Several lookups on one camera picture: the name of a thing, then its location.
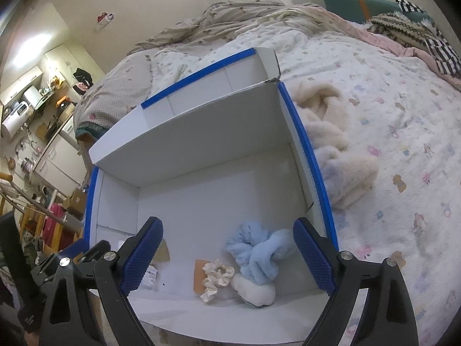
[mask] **teal headboard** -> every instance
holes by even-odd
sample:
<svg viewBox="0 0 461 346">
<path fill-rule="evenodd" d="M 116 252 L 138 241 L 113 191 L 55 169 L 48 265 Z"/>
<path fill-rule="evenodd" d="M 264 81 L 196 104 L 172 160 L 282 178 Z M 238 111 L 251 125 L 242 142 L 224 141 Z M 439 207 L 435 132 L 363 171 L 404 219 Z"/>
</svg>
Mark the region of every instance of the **teal headboard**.
<svg viewBox="0 0 461 346">
<path fill-rule="evenodd" d="M 373 16 L 381 13 L 390 13 L 400 10 L 399 5 L 387 0 L 323 0 L 328 11 L 337 14 L 341 18 L 357 23 L 365 23 Z M 420 22 L 422 19 L 432 20 L 425 13 L 404 13 L 409 19 Z"/>
</svg>

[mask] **blue scrunchie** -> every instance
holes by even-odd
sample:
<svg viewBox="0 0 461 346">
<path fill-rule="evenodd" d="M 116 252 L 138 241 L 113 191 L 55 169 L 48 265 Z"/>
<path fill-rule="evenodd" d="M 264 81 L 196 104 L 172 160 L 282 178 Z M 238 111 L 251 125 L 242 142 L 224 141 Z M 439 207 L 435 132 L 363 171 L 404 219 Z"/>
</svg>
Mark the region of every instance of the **blue scrunchie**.
<svg viewBox="0 0 461 346">
<path fill-rule="evenodd" d="M 235 258 L 245 278 L 263 285 L 274 281 L 278 274 L 275 261 L 294 251 L 294 240 L 288 229 L 270 232 L 259 222 L 248 222 L 226 241 L 226 251 Z"/>
</svg>

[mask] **white box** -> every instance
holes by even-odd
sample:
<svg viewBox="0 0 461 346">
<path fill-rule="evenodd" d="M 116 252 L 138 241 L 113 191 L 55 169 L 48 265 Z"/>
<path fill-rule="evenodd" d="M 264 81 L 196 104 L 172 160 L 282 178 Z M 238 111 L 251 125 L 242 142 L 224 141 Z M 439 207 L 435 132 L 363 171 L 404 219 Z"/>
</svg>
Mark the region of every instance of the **white box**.
<svg viewBox="0 0 461 346">
<path fill-rule="evenodd" d="M 231 288 L 211 304 L 193 292 L 195 259 L 237 268 L 224 246 L 246 221 L 292 229 L 306 216 L 337 246 L 319 167 L 279 75 L 272 50 L 246 50 L 148 99 L 91 148 L 90 244 L 117 246 L 148 217 L 163 222 L 171 260 L 156 267 L 156 290 L 130 293 L 140 320 L 242 344 L 302 341 L 312 330 L 328 297 L 299 252 L 279 263 L 272 306 L 256 309 Z"/>
</svg>

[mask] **blue gripper pad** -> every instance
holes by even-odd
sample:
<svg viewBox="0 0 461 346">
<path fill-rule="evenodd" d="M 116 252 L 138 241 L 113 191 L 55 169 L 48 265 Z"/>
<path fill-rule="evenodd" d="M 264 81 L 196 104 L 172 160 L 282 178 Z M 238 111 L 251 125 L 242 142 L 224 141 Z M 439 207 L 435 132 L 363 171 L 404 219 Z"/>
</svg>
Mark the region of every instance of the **blue gripper pad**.
<svg viewBox="0 0 461 346">
<path fill-rule="evenodd" d="M 144 237 L 133 249 L 132 254 L 126 259 L 123 266 L 123 280 L 120 284 L 120 290 L 126 296 L 132 290 L 136 290 L 147 271 L 149 263 L 155 255 L 155 252 L 163 239 L 162 221 L 156 219 L 149 229 L 144 233 Z"/>
<path fill-rule="evenodd" d="M 293 238 L 315 283 L 320 290 L 331 296 L 336 290 L 331 264 L 300 220 L 294 222 Z"/>
</svg>

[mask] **ceiling light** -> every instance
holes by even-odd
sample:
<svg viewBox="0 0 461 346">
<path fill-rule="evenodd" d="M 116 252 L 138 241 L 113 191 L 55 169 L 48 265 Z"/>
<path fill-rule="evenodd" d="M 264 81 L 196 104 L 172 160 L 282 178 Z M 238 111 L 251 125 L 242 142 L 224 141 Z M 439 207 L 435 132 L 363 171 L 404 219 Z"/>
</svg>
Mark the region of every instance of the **ceiling light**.
<svg viewBox="0 0 461 346">
<path fill-rule="evenodd" d="M 41 33 L 26 40 L 13 60 L 15 66 L 20 68 L 41 55 L 42 49 L 47 45 L 50 39 L 51 35 Z"/>
</svg>

